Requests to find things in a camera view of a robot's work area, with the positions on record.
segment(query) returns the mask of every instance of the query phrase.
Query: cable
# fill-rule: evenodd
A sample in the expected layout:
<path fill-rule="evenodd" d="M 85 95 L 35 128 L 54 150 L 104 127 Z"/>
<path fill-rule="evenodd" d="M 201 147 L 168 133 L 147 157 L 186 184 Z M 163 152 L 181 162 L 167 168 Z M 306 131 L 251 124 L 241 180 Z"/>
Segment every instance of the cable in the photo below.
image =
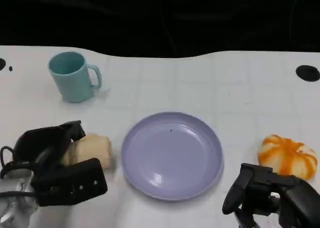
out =
<path fill-rule="evenodd" d="M 5 164 L 5 161 L 4 161 L 4 151 L 5 150 L 8 150 L 12 153 L 12 158 L 13 160 L 15 159 L 15 150 L 12 149 L 11 147 L 9 146 L 4 146 L 0 149 L 0 161 L 1 161 L 1 166 L 4 167 L 6 164 Z"/>

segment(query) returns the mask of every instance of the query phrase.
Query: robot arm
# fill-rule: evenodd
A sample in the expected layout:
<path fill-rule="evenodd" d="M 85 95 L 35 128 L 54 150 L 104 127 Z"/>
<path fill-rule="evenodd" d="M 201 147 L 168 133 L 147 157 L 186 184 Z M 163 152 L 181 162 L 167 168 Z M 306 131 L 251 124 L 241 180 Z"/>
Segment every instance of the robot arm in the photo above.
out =
<path fill-rule="evenodd" d="M 272 168 L 243 163 L 226 195 L 222 212 L 225 215 L 233 212 L 240 228 L 258 228 L 253 214 L 271 213 L 279 214 L 283 228 L 319 228 L 320 195 L 293 175 L 278 175 Z"/>
<path fill-rule="evenodd" d="M 0 227 L 28 228 L 37 207 L 75 205 L 103 195 L 108 187 L 96 158 L 64 167 L 69 144 L 86 134 L 80 121 L 25 132 L 16 142 L 13 161 L 0 172 Z"/>

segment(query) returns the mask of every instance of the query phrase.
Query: mug handle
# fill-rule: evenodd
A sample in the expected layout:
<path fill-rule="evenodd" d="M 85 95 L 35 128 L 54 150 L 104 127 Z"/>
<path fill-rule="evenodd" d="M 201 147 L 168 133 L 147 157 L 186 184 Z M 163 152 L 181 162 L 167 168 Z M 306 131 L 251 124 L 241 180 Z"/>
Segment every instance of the mug handle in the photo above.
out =
<path fill-rule="evenodd" d="M 100 70 L 98 68 L 98 66 L 94 65 L 94 64 L 87 64 L 86 65 L 89 69 L 94 70 L 96 77 L 98 78 L 98 85 L 97 84 L 93 84 L 92 87 L 96 90 L 99 90 L 102 86 L 102 76 L 100 73 Z"/>

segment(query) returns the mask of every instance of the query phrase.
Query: black dot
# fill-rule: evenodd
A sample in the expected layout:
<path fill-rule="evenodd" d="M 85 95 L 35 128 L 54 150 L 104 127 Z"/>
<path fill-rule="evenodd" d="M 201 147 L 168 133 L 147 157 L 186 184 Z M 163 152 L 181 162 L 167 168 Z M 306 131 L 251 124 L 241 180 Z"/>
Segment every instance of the black dot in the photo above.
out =
<path fill-rule="evenodd" d="M 5 68 L 6 64 L 7 64 L 6 61 L 0 58 L 0 71 L 2 71 L 3 68 Z"/>
<path fill-rule="evenodd" d="M 295 73 L 298 77 L 306 82 L 316 82 L 320 79 L 320 72 L 317 68 L 311 65 L 300 65 Z"/>

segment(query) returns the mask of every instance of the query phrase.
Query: black background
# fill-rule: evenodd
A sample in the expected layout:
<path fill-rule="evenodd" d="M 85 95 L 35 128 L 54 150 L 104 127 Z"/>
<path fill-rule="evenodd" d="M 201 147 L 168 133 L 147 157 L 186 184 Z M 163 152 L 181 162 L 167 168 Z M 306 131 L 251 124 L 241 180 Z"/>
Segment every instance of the black background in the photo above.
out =
<path fill-rule="evenodd" d="M 320 0 L 1 0 L 0 45 L 130 57 L 320 51 Z"/>

